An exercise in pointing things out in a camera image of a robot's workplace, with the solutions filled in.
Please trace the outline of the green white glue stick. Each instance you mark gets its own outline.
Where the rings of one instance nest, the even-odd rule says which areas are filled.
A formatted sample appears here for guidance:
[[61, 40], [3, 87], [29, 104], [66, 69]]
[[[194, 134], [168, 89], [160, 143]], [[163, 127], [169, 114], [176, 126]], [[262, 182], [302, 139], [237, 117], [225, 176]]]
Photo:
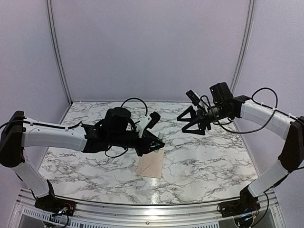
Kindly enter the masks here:
[[159, 149], [162, 149], [165, 146], [163, 141], [164, 133], [159, 132], [157, 136], [157, 140], [154, 143], [154, 151], [157, 152]]

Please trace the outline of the cream envelope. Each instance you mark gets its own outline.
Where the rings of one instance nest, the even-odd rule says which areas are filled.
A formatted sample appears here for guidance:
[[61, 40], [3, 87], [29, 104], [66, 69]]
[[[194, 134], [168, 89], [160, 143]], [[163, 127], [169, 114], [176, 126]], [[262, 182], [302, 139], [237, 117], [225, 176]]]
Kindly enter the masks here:
[[162, 176], [163, 158], [163, 149], [143, 155], [139, 158], [136, 176], [160, 179]]

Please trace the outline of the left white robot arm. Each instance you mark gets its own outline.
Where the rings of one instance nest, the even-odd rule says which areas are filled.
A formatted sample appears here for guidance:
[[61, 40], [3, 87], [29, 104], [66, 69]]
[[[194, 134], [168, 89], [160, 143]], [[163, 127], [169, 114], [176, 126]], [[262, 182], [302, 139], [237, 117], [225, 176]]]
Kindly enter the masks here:
[[104, 119], [94, 125], [79, 122], [68, 126], [33, 120], [16, 111], [11, 119], [1, 126], [0, 163], [12, 169], [41, 199], [49, 211], [56, 211], [60, 201], [54, 196], [52, 186], [41, 176], [25, 155], [28, 147], [54, 147], [83, 153], [107, 152], [112, 147], [125, 151], [135, 149], [137, 156], [149, 154], [165, 146], [159, 137], [149, 130], [160, 120], [153, 112], [138, 123], [131, 119], [131, 112], [123, 107], [107, 110]]

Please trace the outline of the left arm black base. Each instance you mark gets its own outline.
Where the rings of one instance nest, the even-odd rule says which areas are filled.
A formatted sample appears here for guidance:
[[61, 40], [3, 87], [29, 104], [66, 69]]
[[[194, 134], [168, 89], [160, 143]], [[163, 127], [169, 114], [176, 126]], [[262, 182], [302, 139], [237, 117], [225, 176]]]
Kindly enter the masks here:
[[63, 211], [63, 214], [73, 216], [76, 202], [56, 197], [54, 194], [53, 186], [49, 180], [47, 180], [47, 184], [49, 187], [48, 195], [44, 197], [37, 197], [32, 192], [32, 195], [35, 199], [35, 207], [48, 212], [53, 212], [55, 214], [58, 214], [59, 211], [67, 208], [67, 211]]

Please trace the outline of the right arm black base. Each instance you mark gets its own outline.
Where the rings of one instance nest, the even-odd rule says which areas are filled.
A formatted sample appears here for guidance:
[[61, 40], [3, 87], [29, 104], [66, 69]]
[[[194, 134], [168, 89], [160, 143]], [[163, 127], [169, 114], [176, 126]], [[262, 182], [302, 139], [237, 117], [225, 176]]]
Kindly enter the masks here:
[[223, 218], [237, 216], [260, 210], [258, 197], [252, 196], [246, 186], [240, 191], [239, 199], [224, 201], [218, 204], [217, 211]]

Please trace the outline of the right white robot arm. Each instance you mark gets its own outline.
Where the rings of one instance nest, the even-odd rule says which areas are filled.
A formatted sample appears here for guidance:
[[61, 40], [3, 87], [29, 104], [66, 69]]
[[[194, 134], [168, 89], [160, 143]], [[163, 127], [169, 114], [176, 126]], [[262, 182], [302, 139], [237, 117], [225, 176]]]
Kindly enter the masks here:
[[281, 137], [284, 147], [277, 161], [256, 180], [240, 192], [235, 208], [245, 213], [254, 205], [254, 199], [268, 189], [280, 184], [290, 173], [303, 169], [304, 161], [304, 118], [295, 117], [254, 100], [253, 96], [234, 97], [227, 83], [221, 82], [210, 87], [213, 104], [205, 95], [198, 96], [192, 90], [186, 95], [193, 105], [177, 117], [177, 121], [186, 122], [183, 133], [205, 135], [212, 123], [223, 130], [228, 129], [220, 122], [222, 119], [244, 119], [256, 123], [260, 130], [268, 129]]

